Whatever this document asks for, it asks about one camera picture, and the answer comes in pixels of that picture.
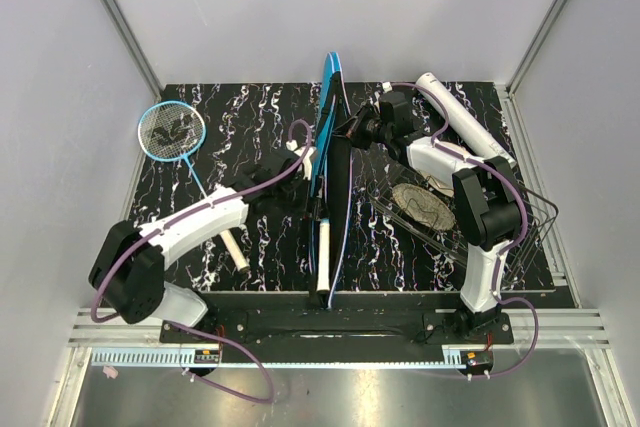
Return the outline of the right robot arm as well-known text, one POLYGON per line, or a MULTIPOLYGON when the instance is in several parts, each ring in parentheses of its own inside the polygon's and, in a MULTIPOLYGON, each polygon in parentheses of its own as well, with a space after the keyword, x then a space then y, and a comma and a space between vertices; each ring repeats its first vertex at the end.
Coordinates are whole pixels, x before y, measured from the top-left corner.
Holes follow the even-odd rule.
POLYGON ((333 134, 358 149, 382 144, 396 162, 432 174, 453 190, 453 214, 468 248, 462 306, 450 325, 463 342, 480 341, 506 304, 500 289, 508 253, 528 230, 526 207, 507 159, 463 155, 434 135, 420 133, 398 91, 383 94, 378 107, 363 105, 333 134))

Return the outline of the blue racket cover bag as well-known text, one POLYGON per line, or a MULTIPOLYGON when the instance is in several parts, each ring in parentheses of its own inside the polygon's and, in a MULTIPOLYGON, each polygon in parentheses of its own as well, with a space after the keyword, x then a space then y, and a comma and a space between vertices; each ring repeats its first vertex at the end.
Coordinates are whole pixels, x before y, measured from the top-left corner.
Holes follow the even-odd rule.
POLYGON ((318 155, 313 164, 309 191, 309 293, 312 305, 325 310, 333 307, 333 299, 341 275, 349 234, 353 185, 351 144, 347 139, 333 137, 332 131, 350 117, 351 109, 346 95, 340 58, 336 52, 330 52, 326 55, 323 67, 314 141, 318 155), (326 181, 326 203, 330 219, 330 290, 326 295, 320 295, 316 291, 318 252, 316 195, 319 188, 319 175, 323 175, 326 181))

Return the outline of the white shuttlecock tube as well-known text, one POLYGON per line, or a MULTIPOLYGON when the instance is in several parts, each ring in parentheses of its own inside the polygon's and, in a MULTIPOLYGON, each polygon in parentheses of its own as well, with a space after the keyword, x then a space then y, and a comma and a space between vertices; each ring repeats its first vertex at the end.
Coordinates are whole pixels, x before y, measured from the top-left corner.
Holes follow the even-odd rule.
POLYGON ((431 72, 421 75, 416 84, 434 94, 442 103, 448 114, 449 125, 474 154, 485 158, 502 156, 511 167, 516 166, 516 160, 507 150, 431 72))

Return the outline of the blue badminton racket front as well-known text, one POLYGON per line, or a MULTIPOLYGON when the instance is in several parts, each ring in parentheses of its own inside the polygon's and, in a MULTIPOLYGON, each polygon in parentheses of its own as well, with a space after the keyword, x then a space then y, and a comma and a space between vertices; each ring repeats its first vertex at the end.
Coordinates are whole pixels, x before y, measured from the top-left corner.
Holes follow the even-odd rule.
POLYGON ((248 204, 240 197, 232 198, 235 191, 229 187, 206 192, 189 160, 205 137, 203 117, 184 102, 161 102, 143 114, 138 124, 138 140, 144 153, 154 161, 184 163, 201 194, 196 202, 137 228, 151 246, 161 249, 165 268, 216 236, 222 238, 236 266, 246 268, 248 261, 231 238, 230 230, 245 223, 248 204))

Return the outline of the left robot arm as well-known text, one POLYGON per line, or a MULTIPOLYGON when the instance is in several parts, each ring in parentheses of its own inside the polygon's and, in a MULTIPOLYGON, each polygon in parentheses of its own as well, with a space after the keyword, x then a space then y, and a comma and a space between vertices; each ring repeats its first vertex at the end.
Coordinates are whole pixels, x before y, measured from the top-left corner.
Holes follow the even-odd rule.
POLYGON ((281 151, 272 165, 260 165, 174 214, 140 226, 130 221, 112 226, 89 275, 96 290, 92 321, 119 317, 137 324, 156 318, 181 324, 193 342, 208 341, 216 319, 206 302, 194 290, 166 281, 165 271, 205 241, 243 225, 262 197, 309 178, 315 156, 313 147, 281 151))

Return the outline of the blue badminton racket back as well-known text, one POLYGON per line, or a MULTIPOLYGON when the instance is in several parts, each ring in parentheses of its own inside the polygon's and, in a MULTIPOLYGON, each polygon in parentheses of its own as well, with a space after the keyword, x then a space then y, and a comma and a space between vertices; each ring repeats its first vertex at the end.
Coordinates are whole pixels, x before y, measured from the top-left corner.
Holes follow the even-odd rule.
POLYGON ((330 264, 330 219, 329 209, 326 203, 327 188, 323 175, 318 176, 319 188, 316 195, 316 218, 318 252, 316 260, 317 285, 316 291, 320 295, 329 293, 329 264, 330 264))

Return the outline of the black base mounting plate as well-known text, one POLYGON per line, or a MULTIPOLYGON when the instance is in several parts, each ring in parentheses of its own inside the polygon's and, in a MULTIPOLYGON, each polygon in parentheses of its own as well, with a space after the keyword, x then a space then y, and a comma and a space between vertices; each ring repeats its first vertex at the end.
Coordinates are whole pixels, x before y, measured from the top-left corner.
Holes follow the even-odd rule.
POLYGON ((330 308, 305 292, 216 292, 200 330, 246 346, 264 363, 424 362, 444 345, 514 342, 506 313, 478 330, 456 324, 456 293, 338 292, 330 308))

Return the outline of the blue badminton racket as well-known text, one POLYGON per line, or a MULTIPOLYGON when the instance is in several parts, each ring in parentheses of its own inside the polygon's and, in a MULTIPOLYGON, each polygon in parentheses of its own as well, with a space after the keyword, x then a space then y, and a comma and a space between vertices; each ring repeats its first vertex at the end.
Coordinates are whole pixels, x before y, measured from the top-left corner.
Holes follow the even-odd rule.
POLYGON ((206 192, 189 160, 205 137, 203 117, 184 102, 161 102, 143 114, 138 124, 138 140, 144 153, 154 161, 184 163, 201 194, 196 202, 137 228, 151 246, 161 249, 165 268, 216 236, 222 238, 236 266, 246 268, 248 261, 231 238, 230 230, 245 223, 248 204, 240 197, 232 198, 235 191, 229 187, 206 192))
POLYGON ((329 264, 330 264, 330 219, 329 209, 326 203, 327 188, 323 175, 318 176, 319 188, 316 195, 316 218, 318 252, 316 260, 317 285, 316 291, 320 295, 329 293, 329 264))

